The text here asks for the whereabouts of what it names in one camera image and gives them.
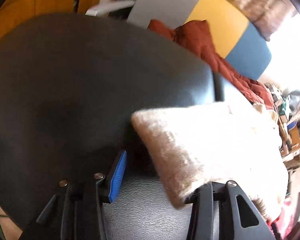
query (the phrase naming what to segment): white plastic part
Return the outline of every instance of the white plastic part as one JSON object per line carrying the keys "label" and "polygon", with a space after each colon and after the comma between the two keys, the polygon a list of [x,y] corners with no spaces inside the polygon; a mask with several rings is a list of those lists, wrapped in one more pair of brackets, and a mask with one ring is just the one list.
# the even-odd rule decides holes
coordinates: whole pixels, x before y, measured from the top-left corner
{"label": "white plastic part", "polygon": [[117,0],[108,3],[102,3],[89,8],[86,12],[88,16],[101,16],[109,12],[134,6],[136,0]]}

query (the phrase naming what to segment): blue panel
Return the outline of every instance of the blue panel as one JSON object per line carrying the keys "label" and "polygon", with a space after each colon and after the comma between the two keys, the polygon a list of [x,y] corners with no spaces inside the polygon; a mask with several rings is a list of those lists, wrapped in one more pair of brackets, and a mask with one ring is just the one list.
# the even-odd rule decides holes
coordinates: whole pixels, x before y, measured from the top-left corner
{"label": "blue panel", "polygon": [[127,152],[122,151],[121,157],[117,163],[117,166],[115,168],[114,174],[110,182],[110,190],[108,195],[110,203],[112,203],[119,194],[119,189],[124,175],[124,171],[126,170],[126,166],[127,166]]}
{"label": "blue panel", "polygon": [[265,39],[252,23],[226,57],[226,60],[241,75],[258,79],[271,60],[271,52]]}

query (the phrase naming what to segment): metal bolt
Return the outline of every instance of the metal bolt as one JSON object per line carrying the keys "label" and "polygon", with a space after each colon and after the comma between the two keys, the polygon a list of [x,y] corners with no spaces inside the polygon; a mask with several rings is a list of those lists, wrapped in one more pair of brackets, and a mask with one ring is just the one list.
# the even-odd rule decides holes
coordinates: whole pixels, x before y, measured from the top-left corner
{"label": "metal bolt", "polygon": [[229,185],[230,187],[236,187],[236,186],[237,186],[237,183],[236,183],[235,181],[233,181],[233,180],[230,180],[230,181],[228,181],[228,185]]}
{"label": "metal bolt", "polygon": [[65,187],[67,185],[68,185],[68,181],[66,181],[65,179],[59,182],[60,187]]}
{"label": "metal bolt", "polygon": [[102,179],[103,178],[103,174],[101,172],[97,172],[96,174],[94,174],[94,178],[95,179]]}

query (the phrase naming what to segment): chair backrest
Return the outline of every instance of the chair backrest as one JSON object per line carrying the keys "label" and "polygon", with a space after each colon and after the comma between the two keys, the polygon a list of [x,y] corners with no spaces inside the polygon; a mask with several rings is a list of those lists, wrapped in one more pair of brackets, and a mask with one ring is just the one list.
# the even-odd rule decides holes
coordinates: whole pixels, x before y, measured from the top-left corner
{"label": "chair backrest", "polygon": [[246,77],[258,79],[271,60],[266,41],[226,0],[137,0],[127,21],[146,28],[151,19],[173,29],[191,20],[207,20],[218,54]]}

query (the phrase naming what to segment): fluffy pillow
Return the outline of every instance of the fluffy pillow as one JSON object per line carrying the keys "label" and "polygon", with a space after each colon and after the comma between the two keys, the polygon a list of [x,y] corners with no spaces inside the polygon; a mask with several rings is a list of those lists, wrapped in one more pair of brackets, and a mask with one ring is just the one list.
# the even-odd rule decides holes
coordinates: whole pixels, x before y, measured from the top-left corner
{"label": "fluffy pillow", "polygon": [[265,219],[280,215],[288,173],[269,116],[218,102],[141,110],[131,120],[174,207],[209,181],[233,179]]}

